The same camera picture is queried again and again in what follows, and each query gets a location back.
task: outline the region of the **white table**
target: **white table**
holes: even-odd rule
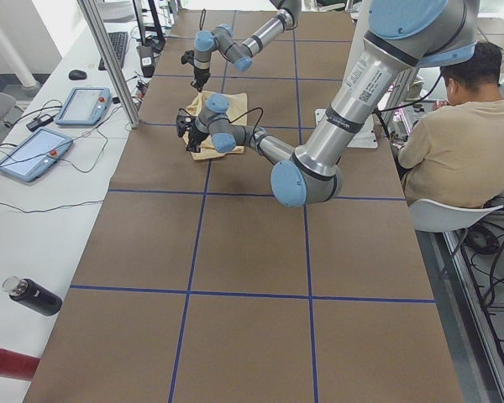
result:
[[[131,38],[131,30],[133,36],[134,32],[138,32],[134,26],[135,23],[109,24],[107,29],[126,30]],[[123,67],[125,80],[135,76],[135,71],[141,73],[135,47],[135,40],[131,39]],[[50,99],[65,101],[71,88],[75,86],[105,86],[111,89],[115,97],[116,92],[107,72],[97,69],[99,59],[92,34],[86,28],[26,112],[43,107]],[[86,71],[87,79],[69,80],[67,75],[73,69]],[[134,89],[136,81],[137,79],[128,81],[131,90]],[[109,107],[105,117],[116,107]],[[30,131],[25,124],[29,120],[28,118],[17,124],[5,142],[18,144],[28,137]],[[71,137],[78,137],[86,131],[83,128],[58,127],[54,123],[47,128]],[[94,169],[87,174],[75,170],[66,162],[56,163],[32,184],[15,181],[0,173],[0,202],[24,210],[44,210],[60,205],[101,201],[123,152],[129,129],[130,125],[123,109],[119,109],[100,127],[108,137],[108,144]],[[92,167],[104,141],[104,138],[94,131],[89,137],[75,141],[64,158],[87,170]],[[15,212],[10,207],[0,206],[0,348],[35,357],[41,356],[57,315],[44,317],[10,301],[2,291],[2,283],[10,275],[29,277],[64,298],[100,206],[98,203],[33,214]],[[22,401],[28,387],[29,382],[0,377],[0,402]]]

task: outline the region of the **black bottle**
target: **black bottle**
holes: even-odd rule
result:
[[[54,315],[61,308],[61,298],[46,290],[31,279],[9,277],[2,288],[9,298],[47,317]]]

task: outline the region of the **cloth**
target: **cloth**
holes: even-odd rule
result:
[[[409,204],[429,198],[483,206],[504,189],[504,100],[441,107],[424,116],[400,150]]]
[[[192,103],[185,108],[187,112],[191,115],[198,116],[200,111],[205,105],[206,100],[212,95],[214,92],[203,91],[198,93],[197,97],[194,98]],[[237,95],[226,95],[224,96],[228,99],[229,108],[226,114],[228,115],[229,121],[231,122],[239,115],[245,113],[247,111],[247,96],[246,94],[237,94]],[[238,121],[234,122],[234,124],[245,125],[246,124],[246,115],[240,118]],[[185,143],[188,143],[188,133],[185,133],[183,136]],[[244,146],[238,145],[232,151],[226,154],[242,154],[244,152]],[[217,152],[217,150],[213,146],[213,142],[211,141],[211,136],[208,136],[205,140],[203,140],[202,144],[200,144],[200,152],[199,153],[191,153],[192,158],[194,160],[209,160],[211,158],[223,157],[225,154],[221,154]]]

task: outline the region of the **black mouse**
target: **black mouse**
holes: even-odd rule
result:
[[[86,77],[87,77],[86,72],[82,70],[71,70],[69,72],[70,80],[84,80]]]

